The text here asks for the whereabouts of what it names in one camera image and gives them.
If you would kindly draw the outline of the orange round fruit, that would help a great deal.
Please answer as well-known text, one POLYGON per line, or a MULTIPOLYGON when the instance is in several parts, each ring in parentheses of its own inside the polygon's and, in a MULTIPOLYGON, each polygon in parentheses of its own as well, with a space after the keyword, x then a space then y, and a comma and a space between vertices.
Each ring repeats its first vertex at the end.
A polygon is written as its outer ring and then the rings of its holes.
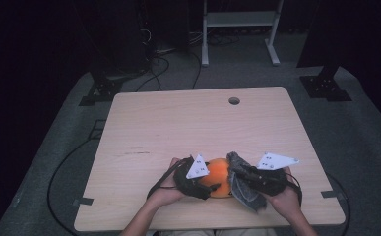
POLYGON ((231 187, 228 181, 228 161, 225 158, 216 158, 207 162, 206 165, 209 174, 202 177, 199 183, 206 187, 219 185, 211 191, 210 196, 212 198, 229 198, 231 196, 231 187))

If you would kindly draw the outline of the dark equipment cabinet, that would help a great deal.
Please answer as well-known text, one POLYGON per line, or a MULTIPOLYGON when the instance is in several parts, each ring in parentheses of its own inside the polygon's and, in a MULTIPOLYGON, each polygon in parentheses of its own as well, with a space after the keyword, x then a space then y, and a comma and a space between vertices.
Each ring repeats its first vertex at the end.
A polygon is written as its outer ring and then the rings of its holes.
POLYGON ((141 73, 149 67, 135 0, 95 0, 103 55, 116 68, 141 73))

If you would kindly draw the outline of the white metal stand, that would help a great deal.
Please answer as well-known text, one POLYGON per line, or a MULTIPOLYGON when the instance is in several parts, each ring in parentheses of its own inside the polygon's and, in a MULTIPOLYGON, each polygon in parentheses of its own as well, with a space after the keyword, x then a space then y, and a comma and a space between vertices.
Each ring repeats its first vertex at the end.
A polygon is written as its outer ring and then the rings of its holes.
POLYGON ((267 51, 273 66, 279 66, 281 61, 274 47, 275 36, 279 25, 281 12, 285 0, 278 0, 274 11, 255 12, 209 12, 207 0, 203 5, 203 27, 202 27, 202 47, 201 65, 209 66, 209 28, 243 28, 243 27, 270 27, 271 33, 265 39, 267 51))

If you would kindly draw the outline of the person's left hand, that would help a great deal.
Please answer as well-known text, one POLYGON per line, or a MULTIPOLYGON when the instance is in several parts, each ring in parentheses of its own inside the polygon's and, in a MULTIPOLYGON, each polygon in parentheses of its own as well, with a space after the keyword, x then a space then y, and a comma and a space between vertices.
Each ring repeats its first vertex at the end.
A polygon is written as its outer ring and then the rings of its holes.
POLYGON ((175 181, 173 179, 174 173, 171 172, 148 197, 147 202, 156 208, 173 204, 185 197, 179 190, 175 189, 175 181))

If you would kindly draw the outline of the grey tape strip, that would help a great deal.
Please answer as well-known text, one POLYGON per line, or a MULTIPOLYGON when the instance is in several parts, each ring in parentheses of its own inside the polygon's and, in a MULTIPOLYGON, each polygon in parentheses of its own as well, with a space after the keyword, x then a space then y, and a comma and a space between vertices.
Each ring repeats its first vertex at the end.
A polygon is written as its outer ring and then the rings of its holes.
POLYGON ((338 200, 344 199, 344 194, 338 191, 322 191, 321 195, 324 199, 337 198, 338 200))
POLYGON ((94 199, 90 199, 90 198, 79 198, 79 199, 75 199, 73 201, 73 206, 75 207, 79 207, 80 205, 86 205, 86 206, 91 206, 94 202, 94 199))

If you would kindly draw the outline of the person's right hand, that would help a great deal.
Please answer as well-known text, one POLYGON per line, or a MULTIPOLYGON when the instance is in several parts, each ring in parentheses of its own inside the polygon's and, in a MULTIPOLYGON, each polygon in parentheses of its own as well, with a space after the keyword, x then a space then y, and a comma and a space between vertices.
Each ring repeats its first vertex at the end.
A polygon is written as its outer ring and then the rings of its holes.
POLYGON ((298 194, 293 187, 286 186, 282 192, 274 196, 264 194, 264 197, 273 209, 287 221, 298 220, 302 217, 298 194))

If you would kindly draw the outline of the black stand base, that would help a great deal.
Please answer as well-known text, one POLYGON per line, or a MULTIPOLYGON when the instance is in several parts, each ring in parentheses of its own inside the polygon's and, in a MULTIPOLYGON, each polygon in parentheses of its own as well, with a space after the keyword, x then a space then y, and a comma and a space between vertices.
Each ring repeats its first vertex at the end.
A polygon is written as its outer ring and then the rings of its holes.
POLYGON ((97 102, 112 101, 114 96, 120 93, 123 81, 111 80, 106 76, 92 75, 93 83, 86 95, 80 101, 80 106, 92 106, 97 102))
POLYGON ((315 76, 301 76, 300 80, 311 98, 325 98, 330 102, 351 101, 348 93, 339 87, 334 77, 339 65, 326 65, 315 76))

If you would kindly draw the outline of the grey fluffy cloth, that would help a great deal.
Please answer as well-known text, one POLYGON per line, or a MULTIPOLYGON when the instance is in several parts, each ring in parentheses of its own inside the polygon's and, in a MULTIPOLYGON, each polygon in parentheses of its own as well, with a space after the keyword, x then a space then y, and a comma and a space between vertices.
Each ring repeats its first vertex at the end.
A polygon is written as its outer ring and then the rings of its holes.
POLYGON ((267 200, 256 190, 249 186, 244 176, 249 173, 251 165, 240 157, 235 151, 226 155, 228 161, 228 183, 231 194, 245 207, 257 212, 267 205, 267 200))

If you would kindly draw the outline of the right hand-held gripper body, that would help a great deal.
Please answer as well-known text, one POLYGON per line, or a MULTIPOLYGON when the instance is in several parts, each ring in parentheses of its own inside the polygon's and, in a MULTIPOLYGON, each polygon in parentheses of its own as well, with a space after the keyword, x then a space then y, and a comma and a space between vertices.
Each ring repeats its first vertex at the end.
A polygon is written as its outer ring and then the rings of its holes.
POLYGON ((290 167, 299 162, 297 158, 288 157, 271 152, 265 152, 260 161, 250 167, 253 175, 254 188, 260 193, 275 196, 286 187, 292 187, 299 191, 299 186, 290 182, 285 167, 290 167))

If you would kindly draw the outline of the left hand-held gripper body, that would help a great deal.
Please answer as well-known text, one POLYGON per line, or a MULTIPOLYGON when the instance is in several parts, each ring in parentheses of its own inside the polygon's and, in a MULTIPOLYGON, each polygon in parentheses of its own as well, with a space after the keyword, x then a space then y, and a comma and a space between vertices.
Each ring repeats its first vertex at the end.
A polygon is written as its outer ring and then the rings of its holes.
POLYGON ((176 188, 186 196, 206 200, 212 189, 200 183, 200 180, 208 176, 210 171, 201 155, 184 158, 174 172, 173 179, 176 188))

